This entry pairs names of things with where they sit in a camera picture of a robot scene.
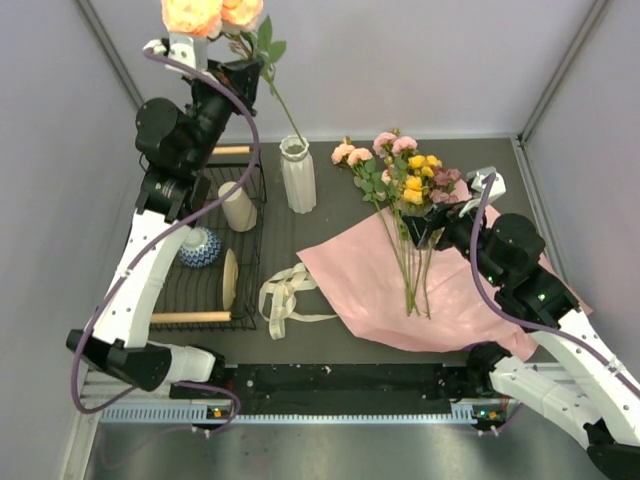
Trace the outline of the cream printed ribbon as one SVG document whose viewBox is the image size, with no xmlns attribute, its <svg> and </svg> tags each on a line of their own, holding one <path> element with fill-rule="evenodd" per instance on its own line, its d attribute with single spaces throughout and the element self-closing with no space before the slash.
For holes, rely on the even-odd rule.
<svg viewBox="0 0 640 480">
<path fill-rule="evenodd" d="M 317 323 L 337 318 L 336 314 L 300 314 L 296 311 L 296 294 L 317 288 L 316 281 L 302 262 L 277 272 L 263 283 L 258 293 L 258 310 L 268 325 L 272 340 L 286 336 L 288 320 Z"/>
</svg>

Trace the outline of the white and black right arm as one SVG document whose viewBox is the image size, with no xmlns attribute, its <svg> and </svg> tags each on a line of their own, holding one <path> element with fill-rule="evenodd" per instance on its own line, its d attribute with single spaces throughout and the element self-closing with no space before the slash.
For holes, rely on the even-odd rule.
<svg viewBox="0 0 640 480">
<path fill-rule="evenodd" d="M 488 223 L 464 204 L 405 215 L 414 245 L 456 249 L 469 261 L 487 305 L 546 349 L 578 386 L 549 380 L 505 348 L 472 350 L 466 380 L 476 394 L 504 393 L 569 434 L 608 479 L 639 476 L 639 382 L 606 346 L 577 297 L 544 268 L 545 242 L 533 223 L 502 214 Z"/>
</svg>

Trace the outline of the pink rose stem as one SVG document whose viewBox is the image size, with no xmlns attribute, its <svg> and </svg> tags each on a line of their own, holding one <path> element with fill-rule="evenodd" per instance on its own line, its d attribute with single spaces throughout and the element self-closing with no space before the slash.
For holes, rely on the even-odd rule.
<svg viewBox="0 0 640 480">
<path fill-rule="evenodd" d="M 383 221 L 390 244 L 400 269 L 406 314 L 420 313 L 413 285 L 414 254 L 410 236 L 402 221 L 402 182 L 407 173 L 407 155 L 415 151 L 414 139 L 402 136 L 398 129 L 379 134 L 373 143 L 373 150 L 384 163 L 381 172 L 372 175 L 373 202 Z"/>
</svg>

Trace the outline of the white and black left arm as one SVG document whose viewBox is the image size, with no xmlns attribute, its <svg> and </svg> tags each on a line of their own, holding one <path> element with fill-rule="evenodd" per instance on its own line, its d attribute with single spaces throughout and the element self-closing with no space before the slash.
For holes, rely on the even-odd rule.
<svg viewBox="0 0 640 480">
<path fill-rule="evenodd" d="M 215 353 L 149 341 L 152 314 L 175 257 L 196 220 L 211 204 L 204 170 L 234 114 L 254 116 L 262 64 L 258 60 L 208 61 L 184 79 L 192 101 L 181 109 L 166 98 L 146 101 L 135 118 L 135 147 L 148 167 L 135 204 L 129 237 L 104 302 L 82 329 L 69 332 L 76 363 L 148 392 L 192 382 L 205 396 L 226 387 Z"/>
</svg>

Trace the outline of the pink wrapping paper sheet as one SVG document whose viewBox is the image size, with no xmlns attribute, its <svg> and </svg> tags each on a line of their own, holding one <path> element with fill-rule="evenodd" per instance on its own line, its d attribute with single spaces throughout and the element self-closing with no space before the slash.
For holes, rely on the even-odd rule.
<svg viewBox="0 0 640 480">
<path fill-rule="evenodd" d="M 408 314 L 405 283 L 392 244 L 396 225 L 388 209 L 299 251 L 318 289 L 356 337 L 409 352 L 450 352 L 496 342 L 523 361 L 538 345 L 524 330 L 494 313 L 478 293 L 466 259 L 455 249 L 416 257 L 423 268 Z"/>
</svg>

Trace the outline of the yellow rose stem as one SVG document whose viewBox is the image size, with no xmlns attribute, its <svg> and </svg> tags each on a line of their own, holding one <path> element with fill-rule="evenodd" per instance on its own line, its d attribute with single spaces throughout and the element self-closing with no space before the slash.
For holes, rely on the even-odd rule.
<svg viewBox="0 0 640 480">
<path fill-rule="evenodd" d="M 440 167 L 439 160 L 433 155 L 413 155 L 406 159 L 407 173 L 402 182 L 402 215 L 424 215 L 432 208 L 429 191 L 435 176 L 433 167 Z M 413 278 L 416 287 L 416 299 L 420 314 L 425 315 L 425 297 L 422 288 L 422 273 L 426 264 L 426 249 L 416 249 L 410 239 L 414 254 Z"/>
</svg>

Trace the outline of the peach rose stem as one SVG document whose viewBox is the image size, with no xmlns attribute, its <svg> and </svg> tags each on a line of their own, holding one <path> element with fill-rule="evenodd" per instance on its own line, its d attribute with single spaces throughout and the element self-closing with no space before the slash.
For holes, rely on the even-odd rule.
<svg viewBox="0 0 640 480">
<path fill-rule="evenodd" d="M 295 136 L 301 138 L 300 129 L 275 84 L 276 64 L 284 56 L 287 42 L 273 38 L 272 22 L 262 15 L 263 8 L 262 1 L 163 1 L 161 15 L 171 34 L 186 34 L 207 42 L 223 37 L 240 58 L 263 60 L 262 78 L 283 108 Z"/>
<path fill-rule="evenodd" d="M 345 137 L 334 148 L 331 161 L 353 173 L 355 186 L 364 193 L 363 200 L 376 207 L 401 273 L 406 313 L 420 314 L 412 276 L 414 258 L 409 233 L 401 219 L 401 182 L 390 148 L 389 141 L 382 146 L 384 166 L 381 166 L 372 150 L 356 147 L 349 137 Z"/>
</svg>

